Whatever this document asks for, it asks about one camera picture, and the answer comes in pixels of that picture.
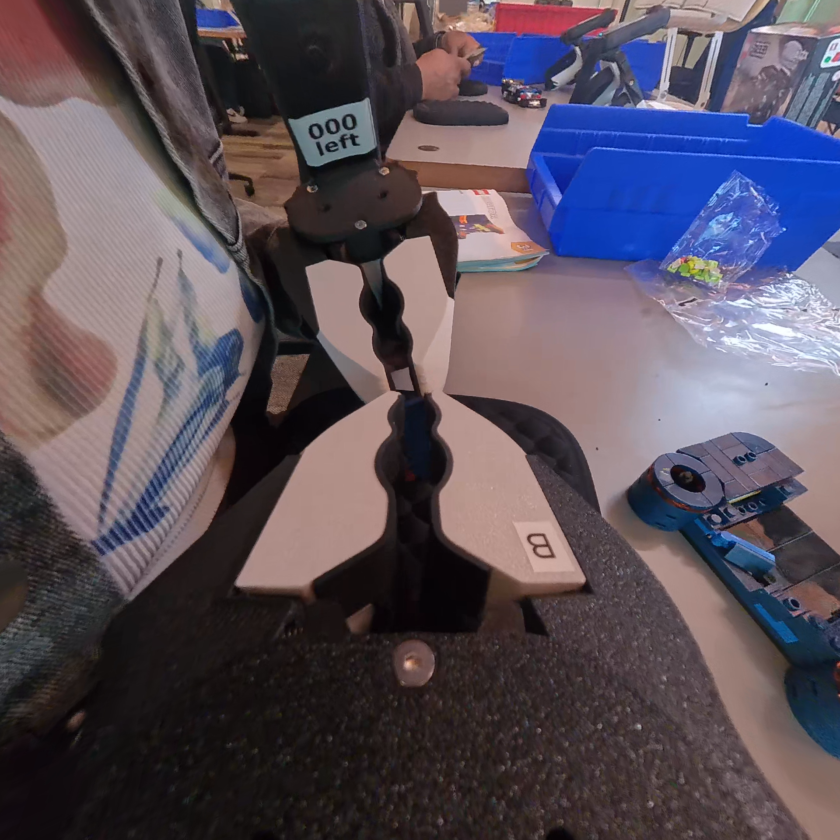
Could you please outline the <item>blue brick-built game console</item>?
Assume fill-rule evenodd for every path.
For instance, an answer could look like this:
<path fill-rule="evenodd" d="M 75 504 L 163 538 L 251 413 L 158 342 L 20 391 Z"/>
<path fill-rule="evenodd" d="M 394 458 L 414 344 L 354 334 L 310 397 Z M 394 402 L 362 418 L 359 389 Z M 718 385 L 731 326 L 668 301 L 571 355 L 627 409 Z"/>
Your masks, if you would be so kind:
<path fill-rule="evenodd" d="M 626 491 L 649 527 L 680 533 L 789 664 L 794 719 L 839 757 L 839 557 L 789 503 L 803 469 L 736 432 L 658 456 Z"/>

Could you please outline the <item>blue brick bar orange ends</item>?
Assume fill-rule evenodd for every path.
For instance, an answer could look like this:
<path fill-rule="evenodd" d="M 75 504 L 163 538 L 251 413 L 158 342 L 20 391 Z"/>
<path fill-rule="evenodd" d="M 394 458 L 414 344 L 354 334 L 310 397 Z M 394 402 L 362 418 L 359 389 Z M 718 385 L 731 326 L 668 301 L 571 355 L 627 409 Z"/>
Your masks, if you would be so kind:
<path fill-rule="evenodd" d="M 403 398 L 402 447 L 406 479 L 428 483 L 432 479 L 432 441 L 426 398 L 409 367 L 393 371 L 391 382 Z"/>

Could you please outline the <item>instruction booklet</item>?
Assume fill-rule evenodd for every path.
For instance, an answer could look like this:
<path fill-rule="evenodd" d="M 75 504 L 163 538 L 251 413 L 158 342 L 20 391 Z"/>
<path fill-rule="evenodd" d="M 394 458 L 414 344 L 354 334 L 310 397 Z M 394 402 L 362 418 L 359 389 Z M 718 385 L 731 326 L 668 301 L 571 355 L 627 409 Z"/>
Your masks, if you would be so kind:
<path fill-rule="evenodd" d="M 536 266 L 549 250 L 517 226 L 504 198 L 494 190 L 432 190 L 458 238 L 462 274 L 517 272 Z"/>

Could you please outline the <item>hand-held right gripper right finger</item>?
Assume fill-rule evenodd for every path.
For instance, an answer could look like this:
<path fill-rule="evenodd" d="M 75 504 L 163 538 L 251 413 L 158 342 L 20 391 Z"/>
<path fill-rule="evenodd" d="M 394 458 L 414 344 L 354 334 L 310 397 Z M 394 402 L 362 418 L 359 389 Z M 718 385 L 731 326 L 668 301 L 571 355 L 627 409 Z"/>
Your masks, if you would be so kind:
<path fill-rule="evenodd" d="M 444 392 L 433 392 L 447 456 L 437 492 L 445 541 L 489 574 L 488 601 L 577 592 L 586 583 L 524 450 Z"/>

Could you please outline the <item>blue plastic bin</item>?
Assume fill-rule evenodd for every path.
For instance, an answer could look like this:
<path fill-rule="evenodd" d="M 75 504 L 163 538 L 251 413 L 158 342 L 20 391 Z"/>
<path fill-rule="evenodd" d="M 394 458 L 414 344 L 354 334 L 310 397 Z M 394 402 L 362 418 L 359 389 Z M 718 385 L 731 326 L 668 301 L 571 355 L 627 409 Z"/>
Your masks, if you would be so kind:
<path fill-rule="evenodd" d="M 527 177 L 558 256 L 639 261 L 666 257 L 733 172 L 780 211 L 758 266 L 798 269 L 838 230 L 838 137 L 779 117 L 554 104 Z"/>

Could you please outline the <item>dark product box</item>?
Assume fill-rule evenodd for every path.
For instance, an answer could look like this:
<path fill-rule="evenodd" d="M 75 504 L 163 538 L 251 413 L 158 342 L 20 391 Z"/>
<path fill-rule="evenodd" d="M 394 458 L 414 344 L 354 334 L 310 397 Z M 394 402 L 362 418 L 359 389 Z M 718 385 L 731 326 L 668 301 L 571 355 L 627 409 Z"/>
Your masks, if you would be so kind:
<path fill-rule="evenodd" d="M 838 25 L 774 24 L 744 41 L 721 112 L 752 124 L 781 117 L 816 129 L 839 85 Z"/>

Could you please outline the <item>row of blue bins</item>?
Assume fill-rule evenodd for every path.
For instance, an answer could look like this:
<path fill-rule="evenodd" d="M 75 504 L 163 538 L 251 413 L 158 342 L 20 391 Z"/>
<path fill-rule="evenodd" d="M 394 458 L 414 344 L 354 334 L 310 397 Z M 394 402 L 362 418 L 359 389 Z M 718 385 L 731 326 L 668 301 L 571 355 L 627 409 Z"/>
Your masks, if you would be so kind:
<path fill-rule="evenodd" d="M 495 87 L 503 78 L 542 83 L 545 71 L 571 51 L 559 36 L 514 33 L 474 33 L 474 36 L 486 51 L 469 77 Z M 647 92 L 654 90 L 660 79 L 665 42 L 638 38 L 625 45 L 623 52 L 640 87 Z"/>

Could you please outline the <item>large black cushioned pad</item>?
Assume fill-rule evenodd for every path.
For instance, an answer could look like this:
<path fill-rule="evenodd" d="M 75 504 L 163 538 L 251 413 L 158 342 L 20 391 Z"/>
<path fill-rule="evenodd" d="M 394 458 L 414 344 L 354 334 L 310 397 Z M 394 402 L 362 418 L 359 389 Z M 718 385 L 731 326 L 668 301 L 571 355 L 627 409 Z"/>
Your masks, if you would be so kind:
<path fill-rule="evenodd" d="M 597 512 L 601 506 L 585 454 L 556 418 L 536 407 L 486 396 L 453 395 L 497 425 L 527 455 L 538 456 Z M 274 419 L 246 424 L 234 420 L 236 455 L 218 513 L 238 503 L 285 457 L 299 454 L 316 436 L 362 406 L 347 385 L 308 395 Z"/>

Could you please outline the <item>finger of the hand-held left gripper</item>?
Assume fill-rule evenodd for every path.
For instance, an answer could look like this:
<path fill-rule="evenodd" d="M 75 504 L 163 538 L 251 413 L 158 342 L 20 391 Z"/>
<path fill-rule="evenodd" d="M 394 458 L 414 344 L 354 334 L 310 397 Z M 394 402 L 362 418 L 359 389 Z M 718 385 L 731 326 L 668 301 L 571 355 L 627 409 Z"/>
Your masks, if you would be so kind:
<path fill-rule="evenodd" d="M 384 257 L 385 278 L 401 293 L 402 323 L 420 393 L 441 391 L 447 381 L 455 314 L 428 236 L 409 238 Z"/>
<path fill-rule="evenodd" d="M 365 403 L 389 392 L 385 367 L 373 349 L 373 328 L 361 311 L 367 288 L 362 269 L 342 261 L 306 268 L 318 323 L 317 340 L 347 385 Z"/>

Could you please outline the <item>red plastic bin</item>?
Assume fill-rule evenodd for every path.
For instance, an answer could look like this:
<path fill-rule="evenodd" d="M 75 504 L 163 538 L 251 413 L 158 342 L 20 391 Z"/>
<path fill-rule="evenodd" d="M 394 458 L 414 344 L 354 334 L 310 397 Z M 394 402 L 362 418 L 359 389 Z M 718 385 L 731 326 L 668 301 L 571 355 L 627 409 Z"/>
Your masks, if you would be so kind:
<path fill-rule="evenodd" d="M 617 10 L 614 7 L 499 2 L 495 5 L 493 26 L 497 33 L 561 36 L 567 29 L 602 13 L 606 13 L 607 23 L 596 28 L 598 32 L 615 19 Z"/>

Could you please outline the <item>flat black cushioned pad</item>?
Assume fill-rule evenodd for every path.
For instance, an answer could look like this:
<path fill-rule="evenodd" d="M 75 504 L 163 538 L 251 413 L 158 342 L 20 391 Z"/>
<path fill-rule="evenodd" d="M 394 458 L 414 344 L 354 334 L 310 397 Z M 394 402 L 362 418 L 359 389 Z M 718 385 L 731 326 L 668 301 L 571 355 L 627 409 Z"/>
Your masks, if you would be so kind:
<path fill-rule="evenodd" d="M 509 114 L 488 101 L 425 100 L 413 109 L 419 123 L 438 127 L 500 127 L 508 124 Z"/>

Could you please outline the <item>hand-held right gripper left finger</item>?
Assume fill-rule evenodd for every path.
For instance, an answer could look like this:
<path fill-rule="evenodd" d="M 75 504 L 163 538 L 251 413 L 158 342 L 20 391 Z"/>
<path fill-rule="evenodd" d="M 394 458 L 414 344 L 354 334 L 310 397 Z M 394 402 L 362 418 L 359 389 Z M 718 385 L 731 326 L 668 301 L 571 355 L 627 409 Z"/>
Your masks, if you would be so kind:
<path fill-rule="evenodd" d="M 395 566 L 399 392 L 380 395 L 301 453 L 237 588 L 303 601 L 380 601 Z"/>

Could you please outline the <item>grey wood-edged table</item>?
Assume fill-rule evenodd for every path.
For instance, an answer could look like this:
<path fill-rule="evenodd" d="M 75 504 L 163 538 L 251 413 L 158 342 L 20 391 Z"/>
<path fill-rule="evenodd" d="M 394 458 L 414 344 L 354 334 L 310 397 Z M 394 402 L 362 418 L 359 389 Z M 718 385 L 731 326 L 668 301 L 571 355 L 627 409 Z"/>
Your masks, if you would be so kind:
<path fill-rule="evenodd" d="M 498 87 L 474 98 L 507 111 L 508 123 L 500 127 L 441 127 L 418 122 L 408 113 L 387 157 L 414 171 L 424 187 L 529 193 L 527 166 L 532 147 L 550 107 L 566 103 L 570 93 L 549 91 L 545 97 L 547 107 L 535 109 L 503 101 Z"/>

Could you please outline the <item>clear plastic bag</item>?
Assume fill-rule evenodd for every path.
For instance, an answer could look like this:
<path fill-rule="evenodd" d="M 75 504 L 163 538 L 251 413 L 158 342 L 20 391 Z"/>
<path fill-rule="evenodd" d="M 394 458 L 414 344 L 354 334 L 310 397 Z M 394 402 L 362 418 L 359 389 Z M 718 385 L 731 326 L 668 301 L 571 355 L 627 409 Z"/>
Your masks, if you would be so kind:
<path fill-rule="evenodd" d="M 756 267 L 783 232 L 777 202 L 756 182 L 733 171 L 658 270 L 666 280 L 722 292 Z"/>
<path fill-rule="evenodd" d="M 653 260 L 631 264 L 626 272 L 700 346 L 839 376 L 838 306 L 796 274 L 748 272 L 718 288 L 660 269 Z"/>

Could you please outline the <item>small dark toy car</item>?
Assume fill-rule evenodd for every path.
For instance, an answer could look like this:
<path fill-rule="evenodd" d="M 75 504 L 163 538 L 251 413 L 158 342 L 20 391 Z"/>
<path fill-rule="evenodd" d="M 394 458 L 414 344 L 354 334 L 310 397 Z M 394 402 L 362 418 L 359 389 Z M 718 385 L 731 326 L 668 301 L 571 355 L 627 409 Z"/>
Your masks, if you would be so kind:
<path fill-rule="evenodd" d="M 526 84 L 523 80 L 502 78 L 501 97 L 505 102 L 520 109 L 546 109 L 548 100 L 539 86 Z"/>

